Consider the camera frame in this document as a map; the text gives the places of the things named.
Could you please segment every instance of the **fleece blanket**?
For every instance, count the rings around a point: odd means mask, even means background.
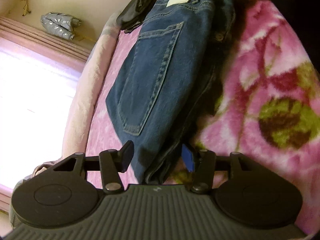
[[[88,156],[121,148],[105,98],[139,31],[119,35],[91,122]],[[242,152],[289,180],[303,195],[296,224],[307,234],[315,232],[320,228],[320,84],[296,34],[269,0],[247,4],[244,31],[221,78],[223,94],[214,109],[204,107],[191,144],[218,155]],[[167,183],[190,178],[180,161]],[[121,179],[136,183],[131,168]],[[215,176],[214,187],[224,179]],[[98,172],[88,180],[101,187]]]

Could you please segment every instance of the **jeans back pocket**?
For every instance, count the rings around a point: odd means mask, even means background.
[[[183,22],[140,33],[118,113],[126,133],[138,136],[161,91]]]

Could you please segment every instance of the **circular cover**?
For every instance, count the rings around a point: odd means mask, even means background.
[[[302,206],[301,194],[294,185],[262,174],[226,181],[216,190],[215,199],[229,217],[259,228],[293,223]]]
[[[86,216],[98,201],[96,188],[72,172],[35,176],[16,189],[12,207],[18,219],[34,227],[60,227]]]

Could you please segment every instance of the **black object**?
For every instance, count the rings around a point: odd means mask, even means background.
[[[117,24],[126,33],[142,25],[143,20],[153,8],[157,0],[131,0],[117,18]]]
[[[320,0],[271,1],[291,25],[314,67],[320,72],[320,19],[316,13]]]
[[[184,185],[129,185],[133,143],[97,157],[75,153],[26,181],[12,206],[23,222],[5,240],[263,239],[305,235],[293,225],[302,205],[298,189],[240,153],[202,152],[190,190]],[[100,169],[103,190],[85,180]],[[229,180],[211,190],[215,171]]]

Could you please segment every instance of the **bed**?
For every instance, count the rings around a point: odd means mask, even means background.
[[[79,80],[63,158],[122,146],[105,99],[140,28],[120,32],[118,14],[106,23]],[[218,155],[242,152],[293,183],[303,195],[296,225],[310,234],[320,228],[320,84],[298,37],[271,1],[250,0],[245,19],[221,75],[223,95],[214,107],[204,107],[190,143]],[[130,167],[120,176],[125,186],[137,183]],[[214,187],[225,179],[216,174]],[[101,188],[99,172],[89,172],[88,181]],[[188,181],[180,160],[166,183]]]

